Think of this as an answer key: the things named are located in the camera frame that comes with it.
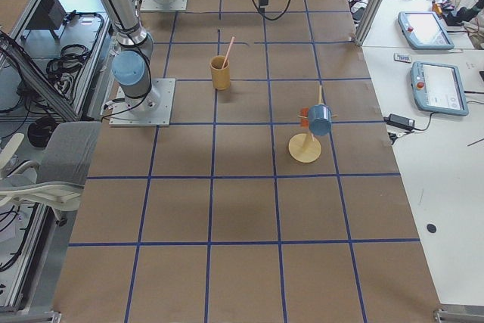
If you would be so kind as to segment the dark blue cup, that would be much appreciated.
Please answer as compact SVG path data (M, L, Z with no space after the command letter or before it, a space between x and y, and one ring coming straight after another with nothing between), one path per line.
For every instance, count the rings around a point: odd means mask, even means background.
M309 131L313 135L324 136L330 133L332 128L332 112L325 104L317 104L309 108L307 119Z

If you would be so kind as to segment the orange cup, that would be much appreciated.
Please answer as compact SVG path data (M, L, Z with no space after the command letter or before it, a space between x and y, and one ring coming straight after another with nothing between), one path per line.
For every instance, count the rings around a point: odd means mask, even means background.
M304 107L299 111L299 115L298 115L299 125L306 129L309 127L308 113L309 113L309 109L307 107Z

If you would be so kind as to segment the black power adapter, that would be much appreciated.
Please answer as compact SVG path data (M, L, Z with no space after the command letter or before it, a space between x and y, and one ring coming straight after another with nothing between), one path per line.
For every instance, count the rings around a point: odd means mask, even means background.
M412 131L415 129L415 120L407 118L405 116L391 113L388 116L385 116L383 120L387 125L394 126L398 129L403 129L407 131Z

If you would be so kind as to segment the grey office chair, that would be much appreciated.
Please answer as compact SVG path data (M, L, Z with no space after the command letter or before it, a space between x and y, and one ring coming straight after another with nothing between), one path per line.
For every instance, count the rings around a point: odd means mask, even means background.
M1 174L1 205L40 203L63 225L63 213L79 209L100 131L95 121L58 125L40 162L29 160Z

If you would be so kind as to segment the bamboo cylinder holder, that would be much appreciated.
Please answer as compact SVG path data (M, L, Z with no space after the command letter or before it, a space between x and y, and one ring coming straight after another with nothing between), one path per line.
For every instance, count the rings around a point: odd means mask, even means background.
M219 91L226 90L231 85L229 62L224 56L217 55L210 61L210 71L213 87Z

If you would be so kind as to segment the wooden cup tree stand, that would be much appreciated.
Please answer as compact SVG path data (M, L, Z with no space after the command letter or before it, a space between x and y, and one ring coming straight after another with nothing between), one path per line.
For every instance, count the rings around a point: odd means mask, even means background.
M322 94L322 85L319 85L317 104L325 104L322 100ZM301 163L316 161L321 156L322 150L321 143L316 136L309 131L309 128L307 128L305 133L294 135L288 143L288 151L291 157Z

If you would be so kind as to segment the near teach pendant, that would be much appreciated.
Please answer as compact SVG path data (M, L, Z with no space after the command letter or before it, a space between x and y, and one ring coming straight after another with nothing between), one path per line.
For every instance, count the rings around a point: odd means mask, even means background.
M418 110L454 116L468 115L467 99L456 66L415 61L410 77Z

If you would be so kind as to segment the far teach pendant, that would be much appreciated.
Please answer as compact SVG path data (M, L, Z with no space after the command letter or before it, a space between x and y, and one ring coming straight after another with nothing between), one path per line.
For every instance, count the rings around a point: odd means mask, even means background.
M455 47L439 18L432 11L401 11L397 20L403 36L413 49L451 50Z

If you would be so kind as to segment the teach pendant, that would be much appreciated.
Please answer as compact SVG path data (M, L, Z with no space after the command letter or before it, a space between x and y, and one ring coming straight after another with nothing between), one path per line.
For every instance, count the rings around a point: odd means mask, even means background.
M439 18L432 11L401 11L397 20L403 36L413 49L451 50L455 47Z
M456 66L415 61L410 77L418 110L454 116L468 115L467 99Z

